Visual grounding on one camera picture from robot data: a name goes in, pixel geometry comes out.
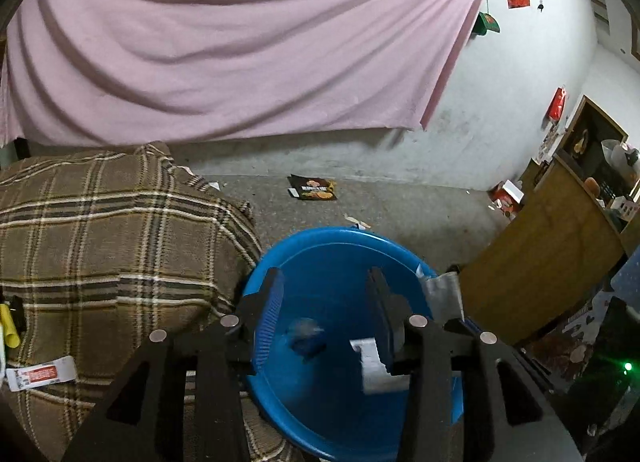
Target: blue bucket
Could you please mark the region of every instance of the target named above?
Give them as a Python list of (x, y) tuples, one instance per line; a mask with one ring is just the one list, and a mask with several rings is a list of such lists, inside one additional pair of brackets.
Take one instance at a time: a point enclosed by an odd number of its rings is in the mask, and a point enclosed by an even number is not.
[[(353, 228), (325, 227), (277, 243), (257, 265), (244, 294), (260, 289), (270, 267), (283, 271), (284, 301), (269, 358), (249, 390), (262, 413), (302, 449), (338, 462), (396, 460), (408, 391), (365, 395), (360, 354), (350, 340), (373, 337), (365, 295), (367, 271), (380, 267), (393, 292), (412, 311), (430, 316), (418, 264), (436, 273), (398, 244)], [(290, 348), (287, 330), (311, 318), (325, 331), (327, 348), (305, 362)], [(462, 382), (454, 378), (452, 420), (462, 415)]]

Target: pink curtain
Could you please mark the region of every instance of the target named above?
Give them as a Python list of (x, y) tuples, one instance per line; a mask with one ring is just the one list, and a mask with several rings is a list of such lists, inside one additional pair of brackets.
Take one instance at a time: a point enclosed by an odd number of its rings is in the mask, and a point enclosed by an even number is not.
[(426, 125), (482, 0), (25, 0), (0, 141)]

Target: brown plaid fabric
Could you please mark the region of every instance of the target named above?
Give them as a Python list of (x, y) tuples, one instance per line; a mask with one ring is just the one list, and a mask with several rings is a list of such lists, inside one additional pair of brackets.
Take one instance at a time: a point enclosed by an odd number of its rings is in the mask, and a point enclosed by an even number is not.
[[(40, 450), (59, 460), (82, 420), (156, 328), (230, 312), (260, 256), (249, 204), (174, 165), (163, 143), (134, 153), (31, 158), (0, 172), (0, 287), (24, 300), (9, 366), (73, 356), (78, 379), (2, 394)], [(193, 442), (193, 377), (185, 438)], [(300, 454), (242, 402), (254, 461)]]

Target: yellow tube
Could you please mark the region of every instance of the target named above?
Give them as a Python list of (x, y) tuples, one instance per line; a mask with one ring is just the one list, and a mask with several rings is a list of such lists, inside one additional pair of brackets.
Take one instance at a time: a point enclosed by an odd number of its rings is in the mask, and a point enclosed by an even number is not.
[(5, 303), (0, 304), (0, 323), (2, 323), (2, 328), (4, 329), (4, 344), (9, 348), (17, 347), (20, 344), (20, 336), (15, 330), (11, 311), (9, 311), (9, 307)]

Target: orange round object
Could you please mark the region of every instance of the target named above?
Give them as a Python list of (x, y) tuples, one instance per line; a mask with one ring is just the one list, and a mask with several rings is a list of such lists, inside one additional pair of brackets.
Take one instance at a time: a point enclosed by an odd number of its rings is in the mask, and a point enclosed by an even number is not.
[(593, 195), (593, 197), (598, 198), (600, 196), (600, 185), (593, 177), (588, 177), (584, 181), (584, 187)]

